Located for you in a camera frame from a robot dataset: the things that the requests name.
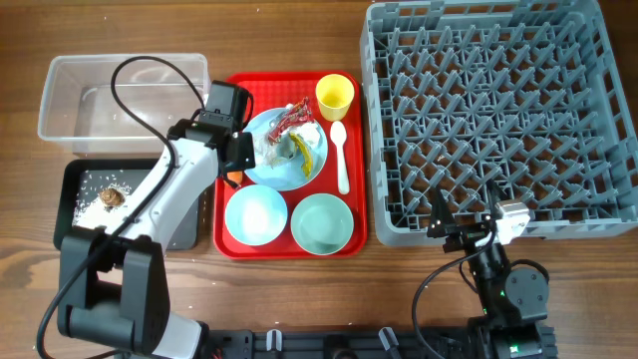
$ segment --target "bowl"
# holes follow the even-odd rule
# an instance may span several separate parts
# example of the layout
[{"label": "bowl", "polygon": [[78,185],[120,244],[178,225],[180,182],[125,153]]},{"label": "bowl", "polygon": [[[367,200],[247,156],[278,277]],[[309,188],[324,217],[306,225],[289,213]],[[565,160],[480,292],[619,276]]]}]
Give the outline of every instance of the bowl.
[{"label": "bowl", "polygon": [[288,220],[288,207],[278,191],[261,184],[238,190],[228,201],[224,221],[230,234],[246,245],[273,241]]},{"label": "bowl", "polygon": [[[277,108],[262,112],[250,120],[244,131],[252,133],[253,140],[257,136],[266,136],[266,133],[270,130],[270,122],[285,110],[285,108]],[[254,169],[246,170],[246,175],[257,184],[264,184],[279,191],[294,190],[311,183],[323,170],[328,158],[326,133],[321,126],[317,126],[317,130],[319,131],[320,140],[313,150],[313,166],[309,179],[306,178],[301,170],[303,156],[300,154],[291,161],[275,168],[258,166]]]},{"label": "bowl", "polygon": [[354,230],[354,217],[339,197],[317,193],[297,204],[290,228],[295,241],[305,251],[328,255],[346,246]]}]

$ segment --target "red tray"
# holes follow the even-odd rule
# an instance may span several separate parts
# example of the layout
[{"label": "red tray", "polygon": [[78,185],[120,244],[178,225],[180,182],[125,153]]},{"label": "red tray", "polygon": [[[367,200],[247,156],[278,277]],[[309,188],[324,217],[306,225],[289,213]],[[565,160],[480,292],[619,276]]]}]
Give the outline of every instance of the red tray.
[{"label": "red tray", "polygon": [[[226,204],[235,190],[224,185],[221,179],[215,182],[215,200],[212,215],[212,241],[217,249],[231,259],[299,259],[316,258],[317,255],[303,250],[292,237],[290,231],[290,216],[295,206],[305,197],[314,193],[331,193],[348,204],[354,216],[354,232],[348,244],[335,254],[327,257],[346,257],[357,253],[368,238],[368,222],[366,210],[366,180],[364,177],[363,158],[363,129],[361,122],[361,107],[359,85],[345,72],[298,72],[298,73],[241,73],[231,76],[226,81],[237,84],[254,96],[253,116],[287,104],[299,102],[305,96],[310,98],[312,112],[326,135],[330,134],[331,123],[324,120],[319,113],[315,86],[319,80],[329,74],[341,74],[350,79],[355,87],[355,98],[350,106],[343,124],[348,132],[348,140],[344,146],[346,163],[348,164],[348,179],[350,193],[343,195],[337,190],[337,154],[332,143],[328,146],[328,159],[321,173],[309,184],[296,190],[283,191],[281,195],[288,204],[288,222],[279,237],[272,242],[249,246],[238,242],[228,232],[224,223]],[[243,186],[254,184],[246,175]]]}]

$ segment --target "white plastic bin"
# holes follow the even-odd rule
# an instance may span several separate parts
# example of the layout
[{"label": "white plastic bin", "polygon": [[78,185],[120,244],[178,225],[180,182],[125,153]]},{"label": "white plastic bin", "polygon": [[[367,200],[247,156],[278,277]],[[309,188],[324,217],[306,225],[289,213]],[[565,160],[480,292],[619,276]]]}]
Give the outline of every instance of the white plastic bin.
[{"label": "white plastic bin", "polygon": [[[75,154],[161,152],[162,144],[120,109],[111,77],[123,61],[141,54],[59,56],[51,62],[40,105],[38,135]],[[201,54],[144,54],[180,68],[202,95],[210,79]],[[155,61],[135,61],[118,74],[120,99],[161,133],[200,107],[186,81]]]}]

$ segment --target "spoon handle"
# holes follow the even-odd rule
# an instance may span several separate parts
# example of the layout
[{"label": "spoon handle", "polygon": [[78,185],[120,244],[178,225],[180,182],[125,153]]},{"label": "spoon handle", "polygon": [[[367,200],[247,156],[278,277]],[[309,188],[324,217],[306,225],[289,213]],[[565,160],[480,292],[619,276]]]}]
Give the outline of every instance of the spoon handle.
[{"label": "spoon handle", "polygon": [[348,181],[343,145],[337,146],[337,185],[339,186],[339,192],[341,194],[348,194],[350,192],[350,182]]}]

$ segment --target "orange object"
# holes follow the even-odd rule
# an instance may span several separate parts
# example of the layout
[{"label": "orange object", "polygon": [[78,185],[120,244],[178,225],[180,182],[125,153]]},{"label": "orange object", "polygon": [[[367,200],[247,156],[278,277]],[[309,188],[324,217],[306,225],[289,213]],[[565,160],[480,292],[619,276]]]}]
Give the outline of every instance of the orange object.
[{"label": "orange object", "polygon": [[243,172],[227,173],[226,175],[228,176],[229,180],[232,180],[237,184],[241,184],[241,182],[243,181]]}]

